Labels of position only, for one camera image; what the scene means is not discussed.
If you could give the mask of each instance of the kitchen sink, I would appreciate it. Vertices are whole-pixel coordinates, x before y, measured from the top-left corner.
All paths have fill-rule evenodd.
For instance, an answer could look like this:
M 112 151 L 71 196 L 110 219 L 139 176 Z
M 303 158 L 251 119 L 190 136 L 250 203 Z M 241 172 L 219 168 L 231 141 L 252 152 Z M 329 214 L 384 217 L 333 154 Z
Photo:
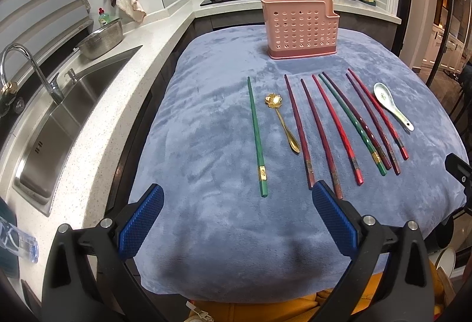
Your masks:
M 63 89 L 64 100 L 53 103 L 31 136 L 18 165 L 13 186 L 46 216 L 68 154 L 90 113 L 123 66 L 140 47 L 127 50 L 77 73 L 76 83 Z

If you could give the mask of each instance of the faucet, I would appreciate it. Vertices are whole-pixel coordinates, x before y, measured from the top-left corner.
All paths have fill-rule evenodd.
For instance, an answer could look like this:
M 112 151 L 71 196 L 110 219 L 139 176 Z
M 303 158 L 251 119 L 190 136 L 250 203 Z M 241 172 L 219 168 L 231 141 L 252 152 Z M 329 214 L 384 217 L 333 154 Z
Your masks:
M 54 102 L 57 105 L 59 105 L 64 99 L 64 95 L 59 89 L 59 86 L 57 83 L 57 77 L 59 76 L 59 73 L 57 73 L 53 77 L 53 80 L 49 83 L 48 80 L 46 80 L 46 77 L 44 77 L 43 72 L 39 68 L 31 52 L 28 49 L 26 49 L 22 44 L 12 43 L 3 50 L 3 52 L 1 53 L 1 59 L 0 59 L 0 83 L 2 86 L 1 96 L 0 96 L 0 117 L 3 117 L 4 115 L 6 115 L 6 113 L 8 113 L 9 106 L 14 101 L 18 92 L 17 83 L 8 81 L 5 75 L 6 56 L 12 50 L 16 50 L 17 52 L 21 53 L 22 55 L 26 57 L 26 59 L 29 61 L 33 69 L 36 71 L 36 74 L 38 74 L 39 79 L 41 80 L 41 83 L 46 88 L 49 95 L 53 98 Z

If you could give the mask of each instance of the utensil holder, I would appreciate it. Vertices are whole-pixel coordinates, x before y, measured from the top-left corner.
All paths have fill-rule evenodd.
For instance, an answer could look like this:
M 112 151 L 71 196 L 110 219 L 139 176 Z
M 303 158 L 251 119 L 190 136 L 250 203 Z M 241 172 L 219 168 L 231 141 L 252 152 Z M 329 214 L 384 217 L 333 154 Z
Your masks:
M 339 16 L 333 0 L 261 0 L 273 59 L 336 53 Z

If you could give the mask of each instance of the yellow fabric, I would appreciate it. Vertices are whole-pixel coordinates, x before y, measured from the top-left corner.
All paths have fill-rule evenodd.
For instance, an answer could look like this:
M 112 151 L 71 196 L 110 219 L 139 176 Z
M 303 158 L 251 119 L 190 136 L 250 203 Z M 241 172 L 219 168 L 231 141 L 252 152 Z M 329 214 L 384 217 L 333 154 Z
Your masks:
M 436 305 L 434 314 L 443 310 L 444 288 L 430 262 Z M 373 275 L 353 314 L 369 306 L 382 273 Z M 215 322 L 307 322 L 326 301 L 333 289 L 319 291 L 313 295 L 273 304 L 226 304 L 218 302 L 194 301 L 194 305 L 206 311 Z

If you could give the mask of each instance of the dark red chopstick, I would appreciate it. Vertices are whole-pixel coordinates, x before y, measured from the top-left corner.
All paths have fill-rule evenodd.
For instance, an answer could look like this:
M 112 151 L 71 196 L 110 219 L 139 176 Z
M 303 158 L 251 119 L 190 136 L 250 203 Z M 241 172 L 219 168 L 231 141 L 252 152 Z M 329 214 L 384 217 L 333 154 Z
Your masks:
M 377 141 L 377 138 L 375 138 L 374 134 L 371 132 L 371 130 L 369 129 L 369 126 L 367 126 L 367 124 L 365 123 L 365 121 L 363 120 L 363 118 L 360 116 L 359 112 L 356 110 L 356 108 L 352 105 L 352 103 L 348 100 L 348 98 L 344 95 L 344 93 L 341 91 L 341 89 L 339 89 L 339 87 L 336 85 L 336 83 L 334 83 L 333 80 L 331 80 L 331 78 L 325 73 L 323 72 L 323 75 L 326 77 L 326 79 L 331 83 L 331 85 L 333 85 L 334 89 L 336 90 L 336 92 L 341 96 L 341 98 L 343 99 L 343 101 L 346 103 L 346 105 L 348 106 L 349 110 L 352 111 L 352 113 L 354 114 L 354 117 L 356 117 L 357 121 L 359 121 L 360 123 L 360 126 L 362 126 L 362 129 L 364 129 L 365 133 L 367 133 L 367 136 L 369 137 L 369 139 L 371 140 L 372 142 L 372 145 L 374 145 L 375 147 L 375 150 L 377 150 L 377 153 L 379 155 L 379 157 L 381 158 L 383 164 L 385 165 L 385 168 L 387 170 L 390 170 L 392 168 L 392 166 L 390 165 L 390 162 L 389 160 L 386 158 L 386 155 L 385 153 L 383 152 L 383 149 L 382 147 L 380 146 L 379 142 Z
M 337 131 L 339 132 L 339 135 L 341 136 L 341 139 L 343 140 L 344 148 L 346 149 L 346 153 L 348 153 L 349 160 L 351 161 L 355 180 L 358 185 L 362 185 L 364 183 L 364 178 L 362 177 L 362 173 L 360 172 L 360 167 L 357 164 L 357 159 L 354 155 L 354 151 L 351 147 L 348 136 L 346 135 L 346 132 L 344 131 L 343 126 L 341 125 L 341 121 L 339 121 L 339 118 L 336 112 L 334 111 L 333 105 L 331 105 L 330 100 L 328 99 L 326 93 L 324 92 L 323 87 L 320 85 L 320 83 L 318 82 L 314 74 L 312 74 L 312 77 L 313 77 L 313 80 L 315 80 L 316 85 L 318 86 L 319 92 L 323 96 L 326 106 L 331 113 L 334 123 L 336 124 Z
M 305 169 L 306 177 L 308 179 L 308 188 L 311 190 L 315 185 L 315 174 L 313 174 L 312 160 L 310 158 L 310 152 L 308 151 L 308 145 L 306 143 L 305 132 L 303 131 L 303 126 L 301 124 L 300 115 L 298 114 L 298 108 L 296 106 L 295 98 L 292 93 L 292 88 L 290 87 L 289 79 L 287 75 L 284 74 L 285 83 L 287 84 L 287 90 L 289 91 L 290 102 L 292 103 L 292 109 L 294 111 L 294 117 L 296 126 L 298 129 L 298 135 L 300 136 L 301 143 L 301 152 L 303 153 L 303 158 L 305 159 Z
M 352 77 L 348 73 L 346 73 L 346 77 L 351 82 L 352 86 L 354 87 L 354 90 L 357 92 L 357 95 L 360 97 L 360 100 L 364 103 L 365 108 L 369 112 L 369 115 L 371 116 L 372 121 L 374 122 L 374 125 L 375 125 L 375 127 L 378 131 L 378 134 L 380 134 L 381 139 L 383 141 L 383 144 L 385 145 L 386 152 L 388 153 L 388 155 L 390 157 L 390 161 L 392 162 L 392 165 L 393 165 L 393 170 L 395 171 L 395 174 L 398 176 L 401 173 L 400 166 L 398 165 L 398 162 L 397 162 L 396 157 L 395 157 L 395 153 L 393 152 L 393 149 L 390 146 L 390 142 L 387 139 L 385 133 L 383 132 L 381 124 L 378 123 L 378 120 L 377 120 L 374 112 L 372 111 L 371 106 L 369 105 L 367 100 L 364 98 L 364 95 L 362 94 L 362 92 L 356 86 L 356 84 L 353 81 Z
M 385 122 L 385 125 L 386 127 L 389 128 L 389 131 L 390 131 L 390 134 L 392 134 L 392 137 L 393 139 L 395 140 L 395 143 L 398 145 L 398 147 L 400 148 L 400 153 L 402 154 L 402 157 L 403 159 L 408 159 L 408 152 L 405 148 L 405 146 L 403 145 L 402 143 L 402 140 L 400 139 L 400 137 L 398 136 L 398 133 L 396 132 L 396 130 L 393 128 L 393 125 L 391 124 L 390 120 L 387 118 L 387 116 L 385 115 L 383 109 L 381 108 L 381 106 L 379 105 L 379 103 L 377 102 L 377 100 L 375 99 L 375 97 L 372 95 L 372 93 L 369 91 L 369 89 L 367 89 L 367 87 L 364 85 L 364 83 L 360 80 L 360 78 L 356 75 L 356 73 L 354 73 L 351 69 L 348 69 L 348 71 L 353 75 L 353 77 L 356 79 L 356 81 L 359 83 L 359 86 L 362 88 L 362 90 L 364 91 L 364 93 L 367 95 L 367 97 L 369 97 L 370 101 L 372 102 L 372 104 L 374 105 L 374 107 L 377 109 L 377 112 L 380 113 L 382 119 L 384 120 Z
M 333 180 L 334 193 L 338 199 L 343 199 L 343 192 L 341 190 L 341 185 L 339 184 L 339 179 L 337 176 L 336 165 L 334 164 L 333 154 L 331 153 L 330 144 L 327 142 L 326 134 L 323 129 L 321 120 L 319 119 L 318 112 L 316 111 L 315 104 L 313 103 L 310 92 L 306 88 L 305 82 L 303 79 L 300 80 L 305 90 L 306 98 L 310 104 L 310 108 L 313 112 L 313 117 L 315 117 L 316 126 L 318 127 L 319 136 L 322 138 L 323 148 L 326 153 L 327 165 L 330 168 L 331 179 Z

